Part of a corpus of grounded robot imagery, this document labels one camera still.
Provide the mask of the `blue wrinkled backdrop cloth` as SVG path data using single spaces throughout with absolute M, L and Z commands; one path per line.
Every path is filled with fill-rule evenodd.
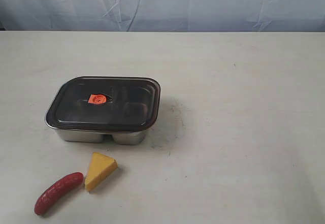
M 7 30 L 324 31 L 324 0 L 1 0 Z

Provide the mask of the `yellow toy cheese wedge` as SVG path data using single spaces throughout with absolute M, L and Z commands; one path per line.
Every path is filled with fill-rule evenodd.
M 116 159 L 94 152 L 84 181 L 87 192 L 92 191 L 118 168 Z

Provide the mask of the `red toy sausage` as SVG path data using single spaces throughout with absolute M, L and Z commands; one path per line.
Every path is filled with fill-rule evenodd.
M 56 181 L 39 196 L 34 206 L 34 213 L 43 216 L 62 197 L 77 188 L 83 179 L 82 173 L 74 172 Z

